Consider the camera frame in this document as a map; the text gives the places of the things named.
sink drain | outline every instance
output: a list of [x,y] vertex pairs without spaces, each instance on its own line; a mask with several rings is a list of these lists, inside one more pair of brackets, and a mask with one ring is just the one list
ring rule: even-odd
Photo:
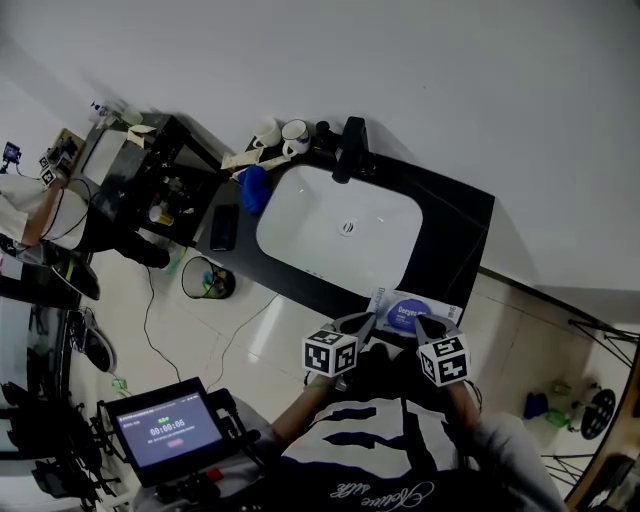
[[342,236],[351,236],[351,235],[353,235],[353,233],[355,233],[355,231],[356,231],[356,221],[355,220],[348,220],[346,222],[343,222],[340,225],[340,228],[338,229],[338,231],[340,232],[340,234]]

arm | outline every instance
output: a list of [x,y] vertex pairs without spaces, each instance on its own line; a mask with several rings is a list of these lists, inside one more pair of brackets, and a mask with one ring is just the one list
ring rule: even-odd
[[286,448],[306,431],[318,409],[334,387],[334,379],[318,375],[302,394],[271,425],[278,441]]
[[455,382],[446,387],[456,416],[467,432],[473,432],[480,420],[480,413],[473,403],[469,390],[464,382]]
[[49,215],[51,214],[51,210],[53,209],[62,185],[63,182],[56,179],[45,192],[42,203],[40,203],[36,213],[27,220],[27,225],[24,228],[24,234],[21,240],[24,245],[36,245],[40,242],[40,237],[47,224],[47,220],[49,220]]
[[480,418],[464,382],[447,386],[456,416],[481,467],[497,467],[517,496],[518,510],[566,510],[522,421],[510,414]]

black faucet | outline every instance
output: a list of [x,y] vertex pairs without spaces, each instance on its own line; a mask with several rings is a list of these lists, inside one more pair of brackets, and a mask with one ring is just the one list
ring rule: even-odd
[[338,161],[331,177],[336,183],[348,183],[354,173],[365,166],[369,155],[367,127],[361,117],[350,117],[344,125],[336,151]]

monitor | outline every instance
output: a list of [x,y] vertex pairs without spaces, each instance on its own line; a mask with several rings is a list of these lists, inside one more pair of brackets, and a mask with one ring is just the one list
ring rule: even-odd
[[197,378],[110,402],[106,409],[144,487],[192,474],[236,451]]

white tile floor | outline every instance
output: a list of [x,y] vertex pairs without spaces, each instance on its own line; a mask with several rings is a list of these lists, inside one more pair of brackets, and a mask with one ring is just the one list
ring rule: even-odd
[[[190,250],[183,263],[195,254]],[[147,271],[114,251],[96,255],[93,267],[102,297],[86,305],[95,309],[117,351],[117,375],[133,393],[174,383],[174,369],[149,348],[142,329],[151,297]],[[265,418],[275,419],[302,390],[301,338],[328,319],[242,276],[236,276],[237,290],[227,300],[192,300],[182,291],[181,272],[181,267],[173,276],[152,272],[156,298],[147,324],[152,343],[176,364],[182,378],[199,376],[205,386],[220,377],[221,355],[228,347],[224,375],[215,387],[227,387]],[[527,393],[547,391],[555,379],[575,390],[596,380],[622,393],[627,368],[569,326],[569,318],[562,309],[478,275],[461,327],[486,411],[521,416]],[[621,345],[633,357],[635,346]],[[97,400],[116,397],[113,377],[98,372],[84,356],[73,355],[71,373],[73,400],[85,402],[89,413]],[[543,418],[526,425],[541,454],[593,453],[601,440],[585,441]],[[584,466],[586,461],[573,463]],[[135,485],[135,477],[129,473],[126,482]],[[563,494],[569,490],[566,484],[558,486]]]

